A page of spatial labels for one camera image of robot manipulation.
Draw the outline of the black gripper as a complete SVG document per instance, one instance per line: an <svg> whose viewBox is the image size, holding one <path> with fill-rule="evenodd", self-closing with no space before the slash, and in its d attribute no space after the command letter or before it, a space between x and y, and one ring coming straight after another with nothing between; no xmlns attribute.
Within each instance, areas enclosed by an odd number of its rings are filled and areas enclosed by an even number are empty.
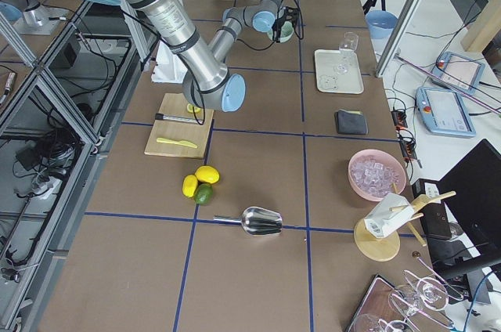
<svg viewBox="0 0 501 332"><path fill-rule="evenodd" d="M299 30L301 29L300 20L301 20L301 11L299 8L285 6L279 11L279 17L275 20L275 23L272 25L272 28L274 27L280 28L285 21L290 21L294 26L294 35L298 39L300 39L301 38L301 35L299 33Z"/></svg>

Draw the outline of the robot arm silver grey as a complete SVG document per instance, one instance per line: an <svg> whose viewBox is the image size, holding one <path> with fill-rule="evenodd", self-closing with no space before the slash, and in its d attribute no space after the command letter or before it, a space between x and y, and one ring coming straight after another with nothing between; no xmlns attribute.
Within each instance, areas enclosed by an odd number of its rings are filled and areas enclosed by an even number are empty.
<svg viewBox="0 0 501 332"><path fill-rule="evenodd" d="M233 74L224 60L245 27L257 32L280 31L286 21L283 0L260 0L256 5L227 9L223 25L205 42L179 0L86 0L103 5L127 2L143 12L188 74L182 83L189 103L200 108L233 112L244 101L243 76Z"/></svg>

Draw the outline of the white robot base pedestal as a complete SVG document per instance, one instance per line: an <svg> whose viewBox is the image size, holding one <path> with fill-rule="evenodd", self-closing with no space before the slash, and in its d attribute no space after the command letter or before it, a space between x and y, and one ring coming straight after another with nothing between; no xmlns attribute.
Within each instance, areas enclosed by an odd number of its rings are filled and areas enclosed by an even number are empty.
<svg viewBox="0 0 501 332"><path fill-rule="evenodd" d="M151 75L152 82L181 84L186 73L187 68L181 59L173 54L167 45L160 42Z"/></svg>

